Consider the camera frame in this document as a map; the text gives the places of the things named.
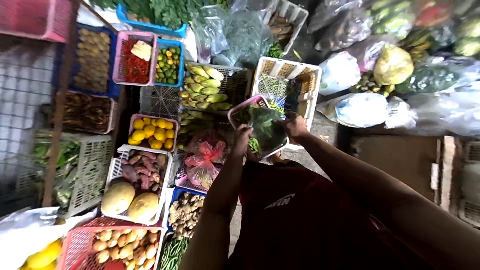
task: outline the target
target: white plastic bag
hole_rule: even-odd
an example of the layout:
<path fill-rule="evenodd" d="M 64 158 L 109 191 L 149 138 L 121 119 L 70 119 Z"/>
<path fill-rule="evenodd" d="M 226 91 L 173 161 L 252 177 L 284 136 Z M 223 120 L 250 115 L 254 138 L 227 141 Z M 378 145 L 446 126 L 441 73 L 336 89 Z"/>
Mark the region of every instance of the white plastic bag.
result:
<path fill-rule="evenodd" d="M 360 80 L 357 59 L 346 51 L 331 55 L 319 66 L 322 78 L 318 93 L 324 96 L 348 89 Z"/>
<path fill-rule="evenodd" d="M 376 93 L 350 93 L 322 102 L 317 111 L 328 119 L 349 127 L 369 127 L 388 118 L 387 100 Z"/>

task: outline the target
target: calamansi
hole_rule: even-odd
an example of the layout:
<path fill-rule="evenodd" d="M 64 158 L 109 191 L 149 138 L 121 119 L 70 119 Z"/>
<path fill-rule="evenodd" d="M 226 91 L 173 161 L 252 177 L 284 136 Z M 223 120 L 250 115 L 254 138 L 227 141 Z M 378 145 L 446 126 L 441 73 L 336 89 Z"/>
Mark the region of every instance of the calamansi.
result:
<path fill-rule="evenodd" d="M 142 130 L 144 128 L 144 121 L 142 119 L 137 119 L 133 121 L 133 128 L 136 130 Z"/>
<path fill-rule="evenodd" d="M 175 131 L 173 129 L 168 129 L 165 131 L 165 137 L 173 139 L 175 138 Z"/>

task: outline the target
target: clear plastic bag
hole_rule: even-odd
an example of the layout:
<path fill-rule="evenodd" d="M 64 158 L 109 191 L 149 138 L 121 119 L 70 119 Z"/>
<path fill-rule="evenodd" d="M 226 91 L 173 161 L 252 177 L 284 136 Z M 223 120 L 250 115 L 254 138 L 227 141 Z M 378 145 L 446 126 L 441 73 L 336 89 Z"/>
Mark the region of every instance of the clear plastic bag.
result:
<path fill-rule="evenodd" d="M 251 108 L 248 126 L 253 127 L 252 137 L 258 141 L 260 156 L 269 154 L 285 142 L 287 134 L 278 122 L 285 120 L 281 112 L 265 107 Z"/>
<path fill-rule="evenodd" d="M 345 10 L 352 10 L 362 6 L 363 0 L 325 0 L 315 9 L 315 14 L 308 24 L 307 34 L 331 24 L 336 16 Z"/>
<path fill-rule="evenodd" d="M 204 6 L 192 17 L 199 63 L 210 63 L 212 55 L 228 49 L 223 29 L 227 19 L 227 11 L 220 5 Z"/>
<path fill-rule="evenodd" d="M 319 94 L 327 96 L 354 86 L 360 80 L 357 59 L 342 51 L 331 55 L 320 65 L 322 78 Z"/>
<path fill-rule="evenodd" d="M 366 39 L 371 31 L 372 18 L 362 9 L 343 11 L 315 45 L 316 50 L 334 51 L 347 48 Z"/>
<path fill-rule="evenodd" d="M 396 44 L 396 38 L 391 35 L 372 35 L 346 49 L 357 59 L 360 72 L 373 70 L 385 43 Z"/>
<path fill-rule="evenodd" d="M 328 119 L 349 127 L 369 127 L 388 118 L 387 100 L 376 93 L 350 93 L 322 102 L 317 111 Z"/>

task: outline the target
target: potato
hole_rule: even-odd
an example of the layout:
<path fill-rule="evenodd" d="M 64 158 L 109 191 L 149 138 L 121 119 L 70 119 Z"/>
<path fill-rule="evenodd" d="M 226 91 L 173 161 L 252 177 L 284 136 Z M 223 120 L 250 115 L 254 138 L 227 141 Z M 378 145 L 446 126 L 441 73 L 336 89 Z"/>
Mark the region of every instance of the potato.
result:
<path fill-rule="evenodd" d="M 106 248 L 107 248 L 107 243 L 104 241 L 96 241 L 92 246 L 92 249 L 94 251 L 102 251 Z"/>
<path fill-rule="evenodd" d="M 110 257 L 110 253 L 108 252 L 108 250 L 102 250 L 99 253 L 97 253 L 96 262 L 104 263 L 108 260 L 109 257 Z"/>

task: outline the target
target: hand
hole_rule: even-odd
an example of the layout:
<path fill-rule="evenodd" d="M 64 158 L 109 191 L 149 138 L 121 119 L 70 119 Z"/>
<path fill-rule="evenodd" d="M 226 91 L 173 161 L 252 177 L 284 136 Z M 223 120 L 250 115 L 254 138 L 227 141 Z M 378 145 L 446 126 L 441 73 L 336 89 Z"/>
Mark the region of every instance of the hand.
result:
<path fill-rule="evenodd" d="M 233 154 L 245 155 L 248 149 L 248 140 L 252 136 L 253 129 L 241 124 L 235 131 L 235 143 L 233 145 Z"/>
<path fill-rule="evenodd" d="M 296 137 L 309 133 L 305 120 L 301 116 L 292 111 L 288 111 L 285 115 L 287 119 L 281 121 L 280 124 L 285 128 L 285 132 L 290 138 L 295 139 Z"/>

